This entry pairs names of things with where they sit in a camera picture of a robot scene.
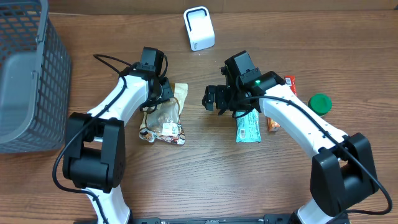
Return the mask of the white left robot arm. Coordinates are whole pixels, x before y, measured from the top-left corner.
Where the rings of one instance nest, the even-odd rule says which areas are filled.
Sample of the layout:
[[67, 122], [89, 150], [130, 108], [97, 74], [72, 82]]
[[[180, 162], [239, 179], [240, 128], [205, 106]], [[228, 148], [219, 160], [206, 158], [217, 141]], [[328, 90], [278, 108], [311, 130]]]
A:
[[157, 108], [173, 93], [166, 54], [144, 47], [138, 62], [126, 63], [110, 94], [87, 113], [74, 112], [65, 146], [53, 165], [52, 178], [61, 190], [86, 195], [95, 223], [133, 223], [121, 181], [126, 168], [125, 125], [138, 109]]

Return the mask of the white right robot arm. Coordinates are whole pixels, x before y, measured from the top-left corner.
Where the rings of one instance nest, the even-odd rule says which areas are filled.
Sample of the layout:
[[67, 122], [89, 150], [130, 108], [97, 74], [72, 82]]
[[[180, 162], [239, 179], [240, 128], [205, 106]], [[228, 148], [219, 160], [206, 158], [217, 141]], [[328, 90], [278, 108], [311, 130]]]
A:
[[287, 223], [347, 223], [351, 207], [380, 190], [371, 145], [361, 133], [352, 136], [330, 125], [290, 89], [276, 72], [261, 73], [242, 51], [225, 61], [225, 85], [208, 85], [207, 110], [236, 116], [256, 110], [279, 123], [312, 161], [312, 198]]

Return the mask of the teal wet wipes packet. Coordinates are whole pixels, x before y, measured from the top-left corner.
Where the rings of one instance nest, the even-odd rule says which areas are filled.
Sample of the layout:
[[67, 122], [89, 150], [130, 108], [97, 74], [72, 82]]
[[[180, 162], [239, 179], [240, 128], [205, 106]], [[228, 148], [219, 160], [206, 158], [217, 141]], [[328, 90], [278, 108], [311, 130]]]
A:
[[261, 142], [259, 113], [253, 110], [245, 116], [243, 114], [243, 111], [236, 112], [236, 142]]

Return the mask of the small orange tissue pack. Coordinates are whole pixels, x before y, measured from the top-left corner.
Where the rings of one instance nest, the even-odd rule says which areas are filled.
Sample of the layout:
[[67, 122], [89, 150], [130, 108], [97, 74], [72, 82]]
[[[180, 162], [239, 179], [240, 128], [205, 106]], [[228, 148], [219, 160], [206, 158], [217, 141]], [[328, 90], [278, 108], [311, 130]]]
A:
[[280, 128], [280, 124], [274, 121], [272, 118], [267, 117], [267, 126], [269, 132], [276, 132]]

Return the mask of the beige snack pouch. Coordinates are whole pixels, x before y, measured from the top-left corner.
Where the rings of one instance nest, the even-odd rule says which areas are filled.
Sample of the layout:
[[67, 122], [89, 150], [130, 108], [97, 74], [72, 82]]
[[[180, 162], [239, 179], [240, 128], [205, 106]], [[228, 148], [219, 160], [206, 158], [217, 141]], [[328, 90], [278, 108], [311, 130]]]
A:
[[144, 117], [139, 128], [139, 137], [148, 142], [156, 140], [184, 145], [185, 133], [180, 116], [188, 95], [187, 83], [174, 85], [174, 96], [155, 107], [144, 108]]

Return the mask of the red candy bar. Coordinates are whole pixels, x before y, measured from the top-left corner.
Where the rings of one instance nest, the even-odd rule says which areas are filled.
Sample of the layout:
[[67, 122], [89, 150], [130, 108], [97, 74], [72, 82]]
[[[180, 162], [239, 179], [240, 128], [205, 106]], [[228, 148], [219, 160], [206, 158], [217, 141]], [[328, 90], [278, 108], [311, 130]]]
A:
[[285, 82], [286, 84], [290, 87], [292, 90], [293, 94], [297, 96], [297, 89], [295, 86], [295, 77], [293, 75], [286, 75], [285, 77]]

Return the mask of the green lid jar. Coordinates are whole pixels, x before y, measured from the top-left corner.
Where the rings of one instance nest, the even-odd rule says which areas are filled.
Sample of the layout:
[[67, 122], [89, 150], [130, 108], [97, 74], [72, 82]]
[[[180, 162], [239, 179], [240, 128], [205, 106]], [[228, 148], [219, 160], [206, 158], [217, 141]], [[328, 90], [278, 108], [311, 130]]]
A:
[[332, 100], [329, 96], [319, 93], [313, 95], [307, 105], [317, 115], [324, 116], [332, 109]]

